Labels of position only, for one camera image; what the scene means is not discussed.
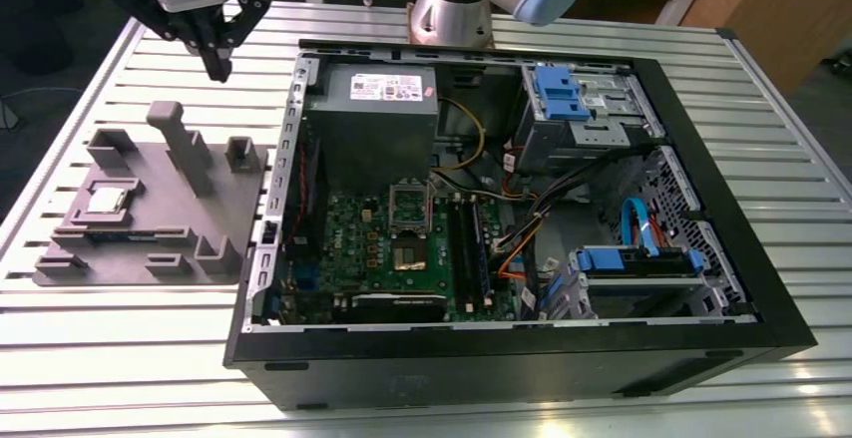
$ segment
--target sticker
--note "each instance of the sticker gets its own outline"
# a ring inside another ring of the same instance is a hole
[[[550,256],[547,258],[547,261],[544,262],[544,267],[542,268],[542,271],[544,273],[552,273],[558,268],[559,268],[559,260],[555,259],[552,256]]]
[[[607,103],[600,97],[583,97],[586,107],[607,107]]]
[[[531,309],[535,309],[535,295],[527,287],[523,288],[523,292],[520,293],[520,300]]]
[[[424,101],[422,76],[355,74],[350,97],[355,101]]]
[[[515,172],[515,156],[512,154],[503,154],[503,169],[507,172]]]

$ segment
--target ram slot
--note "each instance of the ram slot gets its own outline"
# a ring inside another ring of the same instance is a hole
[[[470,204],[468,232],[472,237],[468,238],[471,252],[475,262],[475,282],[478,289],[475,291],[475,302],[478,306],[490,306],[490,300],[486,300],[491,293],[491,280],[488,279],[488,255],[486,252],[484,236],[482,234],[482,215],[479,214],[479,204]]]
[[[490,305],[486,298],[491,291],[476,203],[458,202],[451,205],[448,227],[455,306],[460,312],[471,312]]]
[[[464,253],[464,230],[462,208],[466,204],[454,202],[447,207],[447,233],[450,239],[450,261],[452,262],[452,290],[455,292],[455,309],[459,313],[472,311],[470,280]]]

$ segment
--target open computer tower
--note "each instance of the open computer tower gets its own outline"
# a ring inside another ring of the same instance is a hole
[[[226,356],[279,407],[664,395],[815,344],[655,61],[300,46]]]

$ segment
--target metal extrusion rail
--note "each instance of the metal extrusion rail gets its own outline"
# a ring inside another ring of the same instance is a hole
[[[711,30],[494,21],[499,48],[662,63],[820,342],[787,360],[663,399],[283,414],[222,366],[234,287],[34,284],[36,257],[91,164],[84,141],[96,128],[159,141],[147,104],[176,100],[210,144],[235,134],[272,144],[299,39],[403,42],[406,20],[404,10],[278,3],[235,52],[228,84],[208,80],[182,44],[128,24],[0,227],[0,434],[247,436],[287,428],[368,437],[378,427],[410,437],[852,434],[850,184],[739,43]]]

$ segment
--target motherboard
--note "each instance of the motherboard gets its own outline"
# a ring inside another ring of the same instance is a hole
[[[422,184],[331,195],[323,256],[291,265],[283,320],[347,322],[356,309],[370,310],[368,321],[514,319],[511,287],[487,263],[503,230],[498,207],[476,195],[438,197]]]

